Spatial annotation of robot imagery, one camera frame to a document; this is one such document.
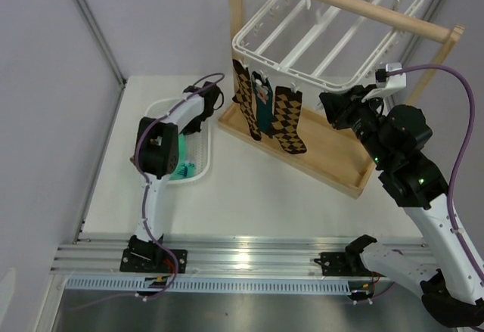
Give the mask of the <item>mint green sock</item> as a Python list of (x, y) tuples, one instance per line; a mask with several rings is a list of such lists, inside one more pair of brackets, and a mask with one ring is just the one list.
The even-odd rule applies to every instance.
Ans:
[(175, 171), (170, 175), (171, 182), (193, 178), (197, 175), (198, 167), (189, 154), (192, 138), (192, 135), (180, 134), (178, 136), (178, 163)]

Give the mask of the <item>brown checkered sock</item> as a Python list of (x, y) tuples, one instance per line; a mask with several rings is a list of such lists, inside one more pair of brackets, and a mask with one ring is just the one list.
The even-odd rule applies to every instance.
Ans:
[(239, 105), (240, 111), (247, 121), (252, 139), (261, 141), (262, 135), (253, 112), (252, 83), (249, 70), (237, 59), (233, 59), (232, 64), (237, 83), (232, 100)]
[(301, 91), (293, 92), (291, 88), (284, 86), (275, 88), (273, 117), (266, 135), (276, 138), (281, 148), (292, 155), (304, 154), (307, 151), (297, 132), (302, 105)]

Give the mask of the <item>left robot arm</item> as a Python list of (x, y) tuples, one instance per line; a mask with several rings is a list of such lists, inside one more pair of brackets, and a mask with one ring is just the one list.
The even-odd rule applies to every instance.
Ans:
[(189, 85), (178, 102), (161, 116), (144, 116), (138, 124), (133, 163), (144, 181), (141, 218), (123, 251), (119, 270), (125, 273), (183, 274), (188, 251), (171, 250), (163, 244), (158, 224), (158, 203), (179, 160), (178, 137), (201, 131), (201, 125), (223, 99), (217, 82), (202, 78), (203, 84)]

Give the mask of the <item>christmas pattern sock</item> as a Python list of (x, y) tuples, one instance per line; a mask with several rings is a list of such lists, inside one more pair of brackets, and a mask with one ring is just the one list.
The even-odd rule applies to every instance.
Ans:
[(256, 121), (266, 133), (273, 118), (273, 91), (267, 77), (257, 71), (251, 73), (251, 84), (256, 99)]

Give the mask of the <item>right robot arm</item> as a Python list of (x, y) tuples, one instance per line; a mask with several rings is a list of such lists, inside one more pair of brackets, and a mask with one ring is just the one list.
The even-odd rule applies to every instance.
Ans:
[(362, 235), (345, 248), (345, 264), (354, 274), (366, 270), (392, 279), (411, 291), (445, 327), (483, 326), (483, 282), (466, 258), (448, 211), (450, 188), (422, 148), (433, 132), (423, 112), (397, 105), (379, 112), (382, 99), (365, 100), (372, 85), (346, 93), (319, 95), (334, 129), (350, 129), (379, 171), (383, 189), (417, 226), (437, 262), (426, 267), (376, 238)]

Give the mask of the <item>white plastic clip hanger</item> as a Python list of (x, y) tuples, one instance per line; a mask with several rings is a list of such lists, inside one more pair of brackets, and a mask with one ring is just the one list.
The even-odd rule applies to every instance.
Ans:
[(257, 70), (341, 92), (396, 61), (406, 38), (316, 0), (268, 0), (234, 36), (232, 48)]

